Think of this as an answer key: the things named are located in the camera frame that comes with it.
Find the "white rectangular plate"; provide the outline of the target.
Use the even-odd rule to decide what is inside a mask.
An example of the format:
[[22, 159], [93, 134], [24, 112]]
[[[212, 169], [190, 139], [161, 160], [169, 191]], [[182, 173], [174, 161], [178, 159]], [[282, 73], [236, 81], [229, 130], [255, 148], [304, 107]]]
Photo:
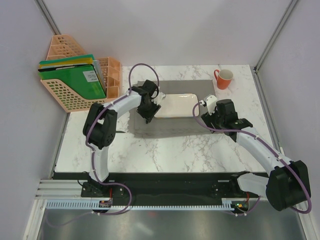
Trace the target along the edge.
[[193, 107], [197, 103], [198, 97], [193, 93], [166, 94], [155, 118], [191, 118], [193, 117]]

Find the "grey placemat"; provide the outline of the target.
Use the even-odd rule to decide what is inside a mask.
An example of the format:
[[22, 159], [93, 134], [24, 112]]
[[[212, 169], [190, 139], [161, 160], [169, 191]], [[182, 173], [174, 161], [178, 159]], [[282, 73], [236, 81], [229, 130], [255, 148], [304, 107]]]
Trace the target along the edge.
[[[167, 97], [169, 94], [195, 94], [198, 100], [203, 100], [209, 95], [216, 95], [212, 80], [165, 80], [160, 81], [160, 91]], [[128, 132], [135, 137], [145, 138], [170, 138], [189, 135], [210, 134], [191, 117], [179, 118], [153, 118], [146, 123], [135, 109], [129, 111]]]

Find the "orange mug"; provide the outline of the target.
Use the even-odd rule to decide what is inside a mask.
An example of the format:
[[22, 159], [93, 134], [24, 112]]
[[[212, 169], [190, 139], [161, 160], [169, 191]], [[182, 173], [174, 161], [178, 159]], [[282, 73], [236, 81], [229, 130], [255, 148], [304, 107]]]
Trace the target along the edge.
[[217, 87], [220, 90], [225, 90], [231, 83], [234, 75], [228, 69], [216, 69], [213, 72], [214, 78], [216, 80]]

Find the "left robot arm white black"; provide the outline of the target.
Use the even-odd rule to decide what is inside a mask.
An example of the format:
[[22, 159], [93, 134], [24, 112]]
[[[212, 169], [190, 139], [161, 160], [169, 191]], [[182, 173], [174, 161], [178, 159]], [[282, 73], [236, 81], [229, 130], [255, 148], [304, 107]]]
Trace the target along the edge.
[[91, 169], [88, 180], [82, 185], [81, 197], [101, 198], [109, 193], [110, 185], [105, 181], [109, 176], [108, 153], [116, 136], [118, 118], [136, 109], [149, 124], [161, 108], [153, 101], [159, 93], [159, 87], [146, 80], [141, 86], [132, 86], [113, 102], [91, 105], [82, 130], [85, 145], [91, 151]]

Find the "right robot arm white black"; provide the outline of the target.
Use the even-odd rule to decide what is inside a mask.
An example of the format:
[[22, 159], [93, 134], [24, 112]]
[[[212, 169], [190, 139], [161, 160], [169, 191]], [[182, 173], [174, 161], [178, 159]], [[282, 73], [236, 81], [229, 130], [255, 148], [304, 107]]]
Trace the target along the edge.
[[312, 209], [311, 188], [307, 165], [302, 160], [294, 161], [267, 143], [245, 118], [239, 118], [231, 99], [217, 100], [209, 95], [197, 103], [207, 111], [196, 121], [212, 133], [223, 133], [245, 148], [263, 167], [267, 176], [249, 171], [232, 176], [229, 191], [235, 197], [250, 192], [267, 198], [277, 211], [307, 202], [307, 208], [300, 210], [308, 214]]

